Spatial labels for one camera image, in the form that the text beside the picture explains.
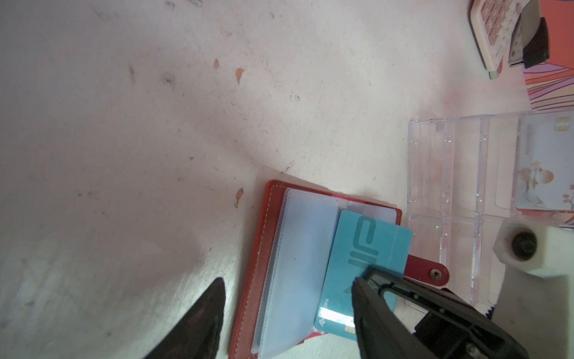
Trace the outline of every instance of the teal card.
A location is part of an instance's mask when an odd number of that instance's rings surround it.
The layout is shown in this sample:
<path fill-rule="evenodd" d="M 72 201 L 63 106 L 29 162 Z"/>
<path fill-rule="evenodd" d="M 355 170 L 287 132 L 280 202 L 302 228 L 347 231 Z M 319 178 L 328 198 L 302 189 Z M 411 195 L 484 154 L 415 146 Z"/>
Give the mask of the teal card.
<path fill-rule="evenodd" d="M 369 265 L 404 273 L 413 232 L 404 227 L 341 211 L 327 265 L 315 328 L 356 340 L 351 286 Z M 384 295 L 394 310 L 395 295 Z"/>

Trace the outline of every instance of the white robot part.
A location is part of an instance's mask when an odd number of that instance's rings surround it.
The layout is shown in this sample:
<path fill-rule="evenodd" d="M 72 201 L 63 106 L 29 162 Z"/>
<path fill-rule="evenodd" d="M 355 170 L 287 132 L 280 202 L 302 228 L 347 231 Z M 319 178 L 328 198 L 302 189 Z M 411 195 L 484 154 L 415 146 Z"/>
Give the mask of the white robot part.
<path fill-rule="evenodd" d="M 574 231 L 507 219 L 494 252 L 506 272 L 492 321 L 532 359 L 574 358 Z"/>

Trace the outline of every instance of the black knob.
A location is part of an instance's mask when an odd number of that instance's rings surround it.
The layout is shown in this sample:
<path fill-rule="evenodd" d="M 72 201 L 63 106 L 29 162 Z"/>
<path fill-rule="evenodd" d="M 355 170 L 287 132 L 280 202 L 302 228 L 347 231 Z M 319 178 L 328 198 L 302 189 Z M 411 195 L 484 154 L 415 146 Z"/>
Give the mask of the black knob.
<path fill-rule="evenodd" d="M 523 261 L 527 261 L 536 253 L 536 236 L 529 231 L 518 233 L 512 239 L 512 251 Z"/>

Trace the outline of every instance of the red card holder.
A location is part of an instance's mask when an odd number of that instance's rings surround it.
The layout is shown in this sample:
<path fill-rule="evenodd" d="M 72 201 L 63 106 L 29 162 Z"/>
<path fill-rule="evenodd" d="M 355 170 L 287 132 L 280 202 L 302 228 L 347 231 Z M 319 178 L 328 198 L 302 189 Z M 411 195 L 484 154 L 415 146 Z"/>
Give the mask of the red card holder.
<path fill-rule="evenodd" d="M 247 272 L 247 280 L 245 281 L 237 319 L 231 335 L 229 348 L 230 359 L 257 358 L 257 354 L 252 354 L 251 352 L 253 338 L 255 336 L 255 324 L 259 313 L 259 305 L 261 304 L 261 296 L 263 295 L 263 286 L 265 284 L 267 266 L 269 265 L 269 258 L 271 256 L 273 241 L 275 239 L 277 222 L 279 221 L 281 207 L 283 205 L 283 197 L 287 188 L 295 188 L 297 190 L 347 199 L 353 202 L 392 208 L 333 192 L 315 190 L 279 180 L 271 180 L 267 182 L 261 204 L 259 226 L 257 227 L 257 232 L 255 234 L 253 253 L 251 255 L 249 270 Z M 401 223 L 402 211 L 395 208 L 393 208 L 393 210 L 397 212 L 396 224 L 399 225 Z M 441 273 L 440 279 L 438 280 L 432 279 L 430 275 L 432 272 L 434 274 L 433 277 L 436 278 L 435 270 L 438 270 Z M 442 264 L 411 255 L 409 255 L 407 259 L 405 276 L 436 286 L 445 285 L 449 278 L 448 270 Z"/>

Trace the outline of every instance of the calculator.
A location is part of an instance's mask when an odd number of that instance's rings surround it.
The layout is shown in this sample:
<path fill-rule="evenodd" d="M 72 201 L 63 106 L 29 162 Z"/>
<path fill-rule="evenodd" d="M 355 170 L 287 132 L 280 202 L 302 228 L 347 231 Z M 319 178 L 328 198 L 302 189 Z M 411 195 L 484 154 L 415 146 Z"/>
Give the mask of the calculator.
<path fill-rule="evenodd" d="M 530 0 L 474 0 L 470 21 L 488 71 L 496 71 L 509 48 L 522 9 Z"/>

